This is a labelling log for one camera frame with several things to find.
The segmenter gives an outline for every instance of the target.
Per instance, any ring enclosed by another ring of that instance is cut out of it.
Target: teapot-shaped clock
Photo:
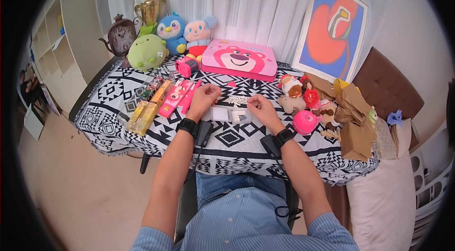
[[[109,32],[107,32],[107,39],[109,42],[106,42],[103,38],[98,39],[104,42],[108,51],[118,57],[126,56],[131,45],[133,45],[134,40],[137,39],[133,21],[122,17],[122,14],[117,14],[117,16],[114,17],[115,22],[112,24]]]

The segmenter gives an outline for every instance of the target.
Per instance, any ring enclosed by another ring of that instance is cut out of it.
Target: floor
[[[153,174],[140,159],[98,153],[64,117],[46,114],[39,141],[27,129],[20,162],[33,201],[68,250],[128,250],[141,225]],[[306,234],[303,218],[294,234]]]

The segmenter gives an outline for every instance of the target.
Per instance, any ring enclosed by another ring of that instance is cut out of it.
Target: hand
[[[258,94],[248,99],[247,108],[253,113],[258,120],[263,123],[272,134],[277,135],[286,127],[281,122],[278,114],[272,105],[264,96]]]
[[[193,99],[191,100],[190,110],[186,118],[199,122],[201,117],[210,106],[214,106],[221,96],[221,88],[216,85],[206,83],[194,91]]]

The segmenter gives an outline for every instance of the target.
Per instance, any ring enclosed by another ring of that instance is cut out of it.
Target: blue penguin plush
[[[166,41],[169,55],[180,55],[187,49],[187,41],[183,38],[186,25],[185,21],[175,12],[158,22],[156,35]]]

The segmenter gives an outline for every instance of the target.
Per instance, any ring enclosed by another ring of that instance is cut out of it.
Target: framed painting
[[[352,82],[367,13],[360,0],[309,0],[292,67],[331,83]]]

